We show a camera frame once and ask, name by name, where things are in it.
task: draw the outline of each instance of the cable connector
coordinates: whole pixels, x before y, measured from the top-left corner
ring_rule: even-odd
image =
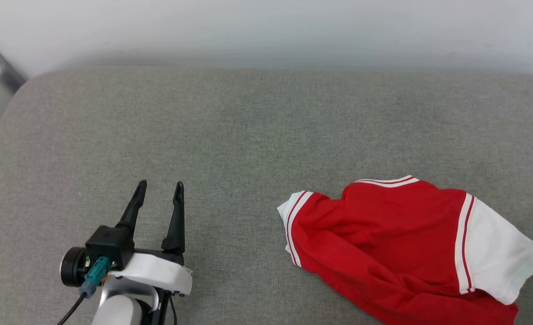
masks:
[[[78,288],[78,292],[85,293],[85,298],[90,299],[96,292],[96,288],[101,284],[102,279],[108,275],[112,269],[112,264],[107,257],[99,257],[84,278],[84,283]]]

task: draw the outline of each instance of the gray panel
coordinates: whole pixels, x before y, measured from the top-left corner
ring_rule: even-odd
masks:
[[[293,266],[276,207],[407,174],[465,189],[533,238],[533,76],[98,68],[27,83],[0,123],[0,324],[58,321],[58,264],[149,181],[159,247],[184,181],[181,324],[378,324]],[[89,324],[98,301],[70,320]],[[533,325],[533,277],[518,299]]]

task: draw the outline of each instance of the clothing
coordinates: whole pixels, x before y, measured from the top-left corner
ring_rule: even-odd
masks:
[[[412,176],[278,208],[295,265],[388,324],[512,324],[533,241],[485,203]]]

